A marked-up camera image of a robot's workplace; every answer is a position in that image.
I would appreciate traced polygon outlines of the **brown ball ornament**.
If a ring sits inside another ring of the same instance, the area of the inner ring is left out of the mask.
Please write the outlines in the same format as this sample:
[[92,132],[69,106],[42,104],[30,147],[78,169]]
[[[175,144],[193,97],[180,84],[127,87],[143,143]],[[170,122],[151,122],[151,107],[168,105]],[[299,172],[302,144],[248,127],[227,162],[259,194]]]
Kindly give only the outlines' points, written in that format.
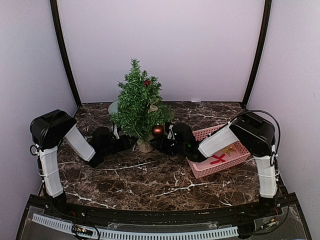
[[160,124],[154,125],[152,127],[151,133],[155,138],[159,138],[164,135],[164,127]]

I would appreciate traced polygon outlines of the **small green christmas tree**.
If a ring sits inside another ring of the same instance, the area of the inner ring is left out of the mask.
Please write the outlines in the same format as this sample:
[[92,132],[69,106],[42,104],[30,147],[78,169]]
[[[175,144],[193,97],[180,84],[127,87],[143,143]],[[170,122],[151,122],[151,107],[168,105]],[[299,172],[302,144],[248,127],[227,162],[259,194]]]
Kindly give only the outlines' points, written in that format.
[[[158,78],[149,75],[146,70],[141,70],[138,59],[132,58],[130,64],[131,68],[124,80],[118,83],[118,109],[117,114],[112,116],[112,121],[125,135],[138,138],[136,144],[140,152],[149,153],[153,150],[149,143],[154,138],[153,126],[164,126],[171,122],[174,113],[163,103],[160,94],[162,85]],[[146,80],[151,81],[150,85],[144,85]],[[148,113],[150,102],[155,100],[158,100],[158,111]]]

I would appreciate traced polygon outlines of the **brown reindeer ornament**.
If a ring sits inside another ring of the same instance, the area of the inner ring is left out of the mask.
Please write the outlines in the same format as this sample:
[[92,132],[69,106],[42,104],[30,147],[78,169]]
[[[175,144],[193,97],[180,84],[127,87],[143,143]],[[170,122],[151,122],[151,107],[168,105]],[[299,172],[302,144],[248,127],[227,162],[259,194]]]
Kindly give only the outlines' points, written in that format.
[[157,106],[157,103],[158,103],[158,100],[152,100],[150,102],[149,107],[148,107],[148,111],[147,111],[148,114],[158,111],[159,108]]

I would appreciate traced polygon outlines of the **red foil gift box ornament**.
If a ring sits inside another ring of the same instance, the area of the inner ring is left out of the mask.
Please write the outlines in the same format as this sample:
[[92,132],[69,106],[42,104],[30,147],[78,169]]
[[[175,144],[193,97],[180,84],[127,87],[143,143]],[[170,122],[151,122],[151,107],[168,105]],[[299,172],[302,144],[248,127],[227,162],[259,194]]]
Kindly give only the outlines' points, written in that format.
[[144,83],[143,83],[145,86],[149,86],[151,84],[151,81],[150,80],[145,80]]

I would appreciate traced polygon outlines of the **pink plastic basket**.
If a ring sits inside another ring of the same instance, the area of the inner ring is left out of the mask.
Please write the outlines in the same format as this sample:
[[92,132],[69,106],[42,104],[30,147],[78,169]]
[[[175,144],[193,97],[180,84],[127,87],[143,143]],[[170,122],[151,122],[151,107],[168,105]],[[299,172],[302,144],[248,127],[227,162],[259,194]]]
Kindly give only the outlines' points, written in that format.
[[250,155],[250,152],[237,141],[215,152],[203,162],[192,162],[188,158],[186,160],[195,178],[200,179],[244,163]]

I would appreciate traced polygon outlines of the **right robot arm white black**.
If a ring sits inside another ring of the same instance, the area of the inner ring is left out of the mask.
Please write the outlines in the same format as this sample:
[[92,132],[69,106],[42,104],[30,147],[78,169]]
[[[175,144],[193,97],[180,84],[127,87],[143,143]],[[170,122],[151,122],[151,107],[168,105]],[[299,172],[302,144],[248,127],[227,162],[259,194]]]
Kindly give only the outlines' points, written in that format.
[[166,130],[154,127],[149,141],[156,150],[180,155],[196,179],[221,172],[253,157],[259,179],[259,196],[255,213],[266,217],[275,208],[279,179],[277,166],[280,133],[278,122],[260,116],[261,110],[245,110],[225,124],[193,131],[185,123],[172,123]]

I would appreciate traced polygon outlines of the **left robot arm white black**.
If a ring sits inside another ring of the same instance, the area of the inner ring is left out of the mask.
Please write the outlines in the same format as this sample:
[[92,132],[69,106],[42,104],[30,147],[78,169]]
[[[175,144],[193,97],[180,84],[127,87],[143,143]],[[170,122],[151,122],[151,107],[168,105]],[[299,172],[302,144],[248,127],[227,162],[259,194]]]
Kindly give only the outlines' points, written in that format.
[[59,149],[67,145],[77,158],[92,168],[100,165],[107,156],[129,150],[137,138],[122,134],[117,129],[96,128],[90,139],[86,139],[77,126],[77,121],[65,111],[56,109],[35,118],[29,127],[32,137],[31,154],[37,156],[39,174],[45,192],[53,199],[65,195],[59,172]]

